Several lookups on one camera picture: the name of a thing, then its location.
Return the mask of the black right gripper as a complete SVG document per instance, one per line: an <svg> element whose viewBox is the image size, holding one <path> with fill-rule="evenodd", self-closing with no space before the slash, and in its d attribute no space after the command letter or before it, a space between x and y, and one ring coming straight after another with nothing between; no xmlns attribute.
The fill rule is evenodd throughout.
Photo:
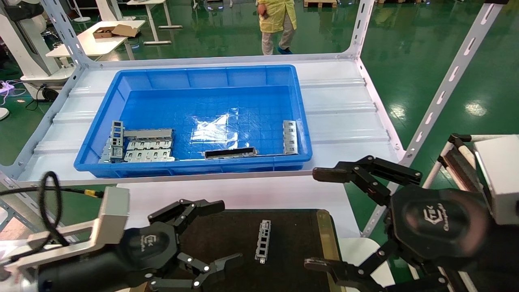
<svg viewBox="0 0 519 292"><path fill-rule="evenodd" d="M379 178L406 186L390 197ZM518 226L497 224L481 194L423 189L416 186L421 172L371 155L339 161L333 168L316 167L313 179L354 183L376 204L390 206L393 233L415 263L466 272L480 292L517 292ZM439 272L403 283L379 278L387 260L401 255L401 243L339 240L341 255L362 262L308 258L304 267L326 272L335 285L358 292L448 292L448 281Z"/></svg>

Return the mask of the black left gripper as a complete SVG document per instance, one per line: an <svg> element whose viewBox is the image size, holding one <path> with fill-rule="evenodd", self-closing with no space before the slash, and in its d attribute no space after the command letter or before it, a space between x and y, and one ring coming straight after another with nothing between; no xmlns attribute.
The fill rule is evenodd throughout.
<svg viewBox="0 0 519 292"><path fill-rule="evenodd" d="M159 273L178 251L180 236L198 217L225 210L224 201L189 201L181 199L148 216L150 226L130 228L117 244L39 266L40 292L115 292L137 287L146 274ZM156 277L148 285L151 291L202 291L204 284L225 279L229 270L243 264L243 254L236 253L210 264L179 253L167 270L185 270L194 279Z"/></svg>

